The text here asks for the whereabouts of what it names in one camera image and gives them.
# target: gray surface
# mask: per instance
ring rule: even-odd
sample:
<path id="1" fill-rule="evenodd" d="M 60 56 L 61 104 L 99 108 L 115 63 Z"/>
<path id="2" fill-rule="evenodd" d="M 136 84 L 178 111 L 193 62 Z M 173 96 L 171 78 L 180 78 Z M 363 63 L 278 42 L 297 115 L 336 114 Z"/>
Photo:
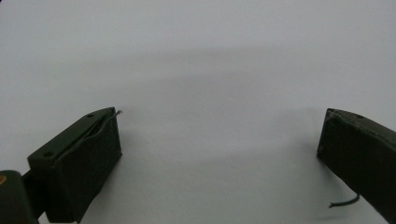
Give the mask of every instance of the gray surface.
<path id="1" fill-rule="evenodd" d="M 316 159 L 327 107 L 396 129 L 392 1 L 0 4 L 0 169 L 114 105 L 89 223 L 385 223 Z M 47 223 L 42 217 L 41 223 Z"/>

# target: dark corner object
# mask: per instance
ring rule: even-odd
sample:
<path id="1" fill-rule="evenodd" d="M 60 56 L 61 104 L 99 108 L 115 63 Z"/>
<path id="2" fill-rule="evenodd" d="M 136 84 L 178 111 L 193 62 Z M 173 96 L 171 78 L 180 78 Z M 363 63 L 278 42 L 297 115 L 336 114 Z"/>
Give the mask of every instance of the dark corner object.
<path id="1" fill-rule="evenodd" d="M 318 157 L 389 223 L 396 223 L 396 132 L 328 109 Z"/>
<path id="2" fill-rule="evenodd" d="M 92 112 L 29 156 L 31 170 L 0 172 L 0 223 L 80 222 L 121 156 L 114 107 Z"/>

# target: white backdrop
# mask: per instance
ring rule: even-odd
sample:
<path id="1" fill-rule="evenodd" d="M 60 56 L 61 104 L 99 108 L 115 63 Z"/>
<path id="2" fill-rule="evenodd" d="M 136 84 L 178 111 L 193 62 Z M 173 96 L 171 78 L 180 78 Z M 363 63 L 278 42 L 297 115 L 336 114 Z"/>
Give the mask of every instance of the white backdrop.
<path id="1" fill-rule="evenodd" d="M 316 158 L 327 107 L 396 130 L 396 3 L 0 4 L 0 170 L 115 106 L 83 224 L 386 223 Z M 48 223 L 45 216 L 41 223 Z"/>

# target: black plastic object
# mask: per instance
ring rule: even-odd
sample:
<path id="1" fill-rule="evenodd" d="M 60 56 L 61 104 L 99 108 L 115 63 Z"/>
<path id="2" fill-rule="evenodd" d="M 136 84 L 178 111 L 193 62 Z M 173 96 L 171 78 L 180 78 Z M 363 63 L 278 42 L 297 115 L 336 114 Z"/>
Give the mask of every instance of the black plastic object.
<path id="1" fill-rule="evenodd" d="M 14 172 L 14 182 L 7 177 L 0 185 L 0 199 L 5 198 L 0 217 L 11 220 L 21 213 L 36 221 L 46 212 L 50 222 L 80 222 L 121 156 L 118 114 L 114 107 L 92 112 L 30 155 L 31 170 L 23 178 Z M 2 188 L 6 183 L 11 187 Z M 5 213 L 12 202 L 19 203 Z M 36 223 L 33 219 L 22 223 Z"/>
<path id="2" fill-rule="evenodd" d="M 361 115 L 328 109 L 318 157 L 389 223 L 396 223 L 396 132 Z"/>

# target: brass screw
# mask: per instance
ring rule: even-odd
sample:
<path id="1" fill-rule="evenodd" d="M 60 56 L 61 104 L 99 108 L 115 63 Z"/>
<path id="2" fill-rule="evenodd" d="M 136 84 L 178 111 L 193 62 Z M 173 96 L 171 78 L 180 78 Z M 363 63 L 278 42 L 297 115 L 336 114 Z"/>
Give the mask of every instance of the brass screw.
<path id="1" fill-rule="evenodd" d="M 0 175 L 0 185 L 4 184 L 6 182 L 7 177 L 5 175 Z"/>

